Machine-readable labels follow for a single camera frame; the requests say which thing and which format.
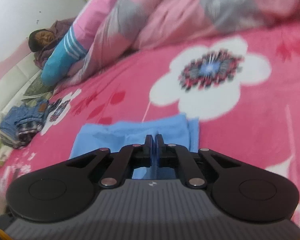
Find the teal pink striped pillow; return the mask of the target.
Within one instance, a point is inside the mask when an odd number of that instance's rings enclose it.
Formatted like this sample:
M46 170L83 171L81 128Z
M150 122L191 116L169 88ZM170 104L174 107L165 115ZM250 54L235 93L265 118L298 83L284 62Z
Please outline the teal pink striped pillow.
M65 81L67 86L80 83L89 76L84 62L97 31L117 0L89 0L70 29L44 64L41 79L47 86Z

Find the green patterned pillow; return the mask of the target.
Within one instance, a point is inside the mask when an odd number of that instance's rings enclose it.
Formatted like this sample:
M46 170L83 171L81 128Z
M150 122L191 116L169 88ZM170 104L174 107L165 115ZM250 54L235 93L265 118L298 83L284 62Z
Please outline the green patterned pillow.
M39 74L23 94L23 100L39 98L44 94L52 92L54 88L54 86L46 86L42 82L41 74Z

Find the light blue t-shirt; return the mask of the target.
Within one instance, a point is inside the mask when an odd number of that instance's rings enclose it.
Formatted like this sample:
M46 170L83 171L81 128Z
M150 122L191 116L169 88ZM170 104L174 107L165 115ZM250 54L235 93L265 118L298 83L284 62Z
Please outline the light blue t-shirt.
M123 146L143 144L147 135L155 139L162 135L164 143L185 146L197 152L199 146L199 119L187 119L177 114L147 122L121 121L112 125L85 124L76 136L69 158L73 159L98 148L109 148L112 153Z

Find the white pink bed headboard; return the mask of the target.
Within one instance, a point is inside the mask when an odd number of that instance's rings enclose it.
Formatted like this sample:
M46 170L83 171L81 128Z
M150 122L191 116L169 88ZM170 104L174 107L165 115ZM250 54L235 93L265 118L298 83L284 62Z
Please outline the white pink bed headboard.
M0 62L0 113L17 105L24 92L38 76L40 69L34 63L34 53L24 40L5 60Z

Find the pink grey quilt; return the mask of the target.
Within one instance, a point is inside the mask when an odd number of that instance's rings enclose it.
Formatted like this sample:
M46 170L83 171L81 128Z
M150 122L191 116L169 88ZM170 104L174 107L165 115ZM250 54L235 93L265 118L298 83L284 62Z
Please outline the pink grey quilt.
M300 0L117 0L97 31L84 67L91 76L130 49L151 49L294 18L300 18Z

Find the person in maroon jacket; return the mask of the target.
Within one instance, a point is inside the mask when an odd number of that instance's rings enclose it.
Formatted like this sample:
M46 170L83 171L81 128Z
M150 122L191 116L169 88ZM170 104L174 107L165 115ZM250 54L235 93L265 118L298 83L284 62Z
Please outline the person in maroon jacket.
M48 29L39 29L30 33L28 45L30 51L34 53L34 63L38 68L44 68L47 59L68 32L74 20L75 18L69 18L56 21Z

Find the pile of jeans and plaid clothes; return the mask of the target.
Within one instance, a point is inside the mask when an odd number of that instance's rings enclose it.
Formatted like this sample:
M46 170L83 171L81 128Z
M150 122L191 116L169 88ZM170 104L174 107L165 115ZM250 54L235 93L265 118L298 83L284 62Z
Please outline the pile of jeans and plaid clothes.
M0 139L4 145L19 149L27 146L45 125L49 101L40 99L34 106L14 106L0 123Z

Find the pink floral bed blanket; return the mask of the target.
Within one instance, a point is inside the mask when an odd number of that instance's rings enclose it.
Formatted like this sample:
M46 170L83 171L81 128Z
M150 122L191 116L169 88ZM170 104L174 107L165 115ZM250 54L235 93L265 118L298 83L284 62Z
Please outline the pink floral bed blanket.
M221 49L243 59L232 80L181 87L187 64ZM65 108L0 169L1 191L14 173L68 159L85 124L183 113L199 119L200 147L280 174L300 192L300 22L135 53L58 97ZM300 203L294 222L300 226Z

